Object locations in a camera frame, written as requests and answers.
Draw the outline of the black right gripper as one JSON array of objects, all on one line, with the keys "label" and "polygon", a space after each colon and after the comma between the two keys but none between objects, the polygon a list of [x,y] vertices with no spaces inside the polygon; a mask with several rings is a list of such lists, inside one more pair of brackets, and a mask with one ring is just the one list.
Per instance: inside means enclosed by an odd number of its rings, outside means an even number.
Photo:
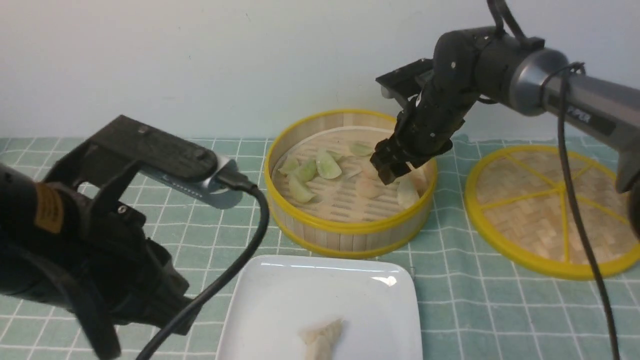
[{"label": "black right gripper", "polygon": [[370,162],[384,185],[390,185],[452,148],[451,137],[480,98],[473,86],[459,87],[428,75],[421,92],[407,105],[393,139],[377,142]]}]

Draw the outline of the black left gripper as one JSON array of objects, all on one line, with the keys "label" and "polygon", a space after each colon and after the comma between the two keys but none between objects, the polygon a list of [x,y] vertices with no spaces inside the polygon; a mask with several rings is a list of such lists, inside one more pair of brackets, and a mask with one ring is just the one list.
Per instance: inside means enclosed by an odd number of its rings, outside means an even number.
[{"label": "black left gripper", "polygon": [[121,202],[98,212],[91,200],[62,205],[61,267],[112,324],[163,328],[192,303],[169,251],[147,237],[144,214]]}]

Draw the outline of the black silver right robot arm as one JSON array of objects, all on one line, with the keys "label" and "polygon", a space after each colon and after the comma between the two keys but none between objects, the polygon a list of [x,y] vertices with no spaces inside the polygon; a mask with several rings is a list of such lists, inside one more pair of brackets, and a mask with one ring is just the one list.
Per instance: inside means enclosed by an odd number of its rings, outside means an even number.
[{"label": "black silver right robot arm", "polygon": [[628,193],[628,218],[639,230],[638,89],[574,73],[566,55],[543,39],[515,38],[493,26],[447,32],[431,59],[376,80],[382,95],[402,107],[393,134],[370,157],[384,184],[451,150],[475,103],[496,103],[528,117],[563,116],[615,150],[615,190]]}]

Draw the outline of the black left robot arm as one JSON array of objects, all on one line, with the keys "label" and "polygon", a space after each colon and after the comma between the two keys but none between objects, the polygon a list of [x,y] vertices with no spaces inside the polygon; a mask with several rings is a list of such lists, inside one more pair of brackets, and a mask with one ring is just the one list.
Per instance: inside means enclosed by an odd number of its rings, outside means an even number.
[{"label": "black left robot arm", "polygon": [[115,326],[166,326],[192,299],[172,256],[121,194],[1,166],[1,294],[70,312],[100,360],[121,353]]}]

